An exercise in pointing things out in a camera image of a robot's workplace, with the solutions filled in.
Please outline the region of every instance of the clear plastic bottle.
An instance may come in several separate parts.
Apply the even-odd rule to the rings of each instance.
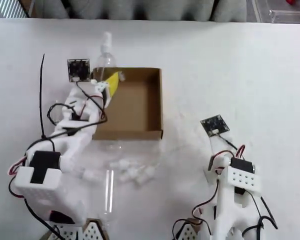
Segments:
[[[115,57],[111,54],[112,50],[112,34],[105,32],[100,46],[101,55],[96,63],[96,76],[94,78],[98,81],[104,81],[105,68],[116,68],[117,63]]]

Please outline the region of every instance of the open cardboard box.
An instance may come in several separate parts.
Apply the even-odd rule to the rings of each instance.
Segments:
[[[163,137],[161,69],[146,67],[105,68],[104,79],[122,71],[109,106],[108,122],[97,127],[95,140],[157,140]]]

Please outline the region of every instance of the yellow object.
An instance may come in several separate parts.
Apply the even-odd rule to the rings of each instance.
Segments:
[[[119,72],[115,72],[111,77],[105,80],[106,83],[109,84],[109,93],[112,97],[115,92],[117,91],[118,84],[119,84]]]

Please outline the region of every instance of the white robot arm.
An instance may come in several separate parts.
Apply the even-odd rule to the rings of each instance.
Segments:
[[[99,181],[96,172],[77,167],[76,162],[91,142],[96,123],[107,120],[104,108],[112,98],[109,90],[117,89],[118,76],[115,79],[84,83],[87,91],[76,83],[62,108],[63,119],[52,135],[36,141],[26,151],[26,161],[18,168],[14,185],[42,220],[73,226],[86,222],[87,204],[74,192],[67,174]]]
[[[236,228],[242,232],[245,240],[265,240],[263,220],[269,220],[276,229],[278,227],[261,197],[259,172],[251,162],[238,156],[229,156],[215,159],[210,168],[218,181],[214,230],[210,239],[225,240],[229,231]],[[261,214],[259,207],[262,203],[269,216]]]

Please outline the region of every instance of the circuit board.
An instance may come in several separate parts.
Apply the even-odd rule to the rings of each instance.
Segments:
[[[221,115],[201,120],[200,123],[203,126],[206,134],[208,134],[209,138],[230,130]]]
[[[68,60],[69,82],[90,82],[90,60],[69,59]]]

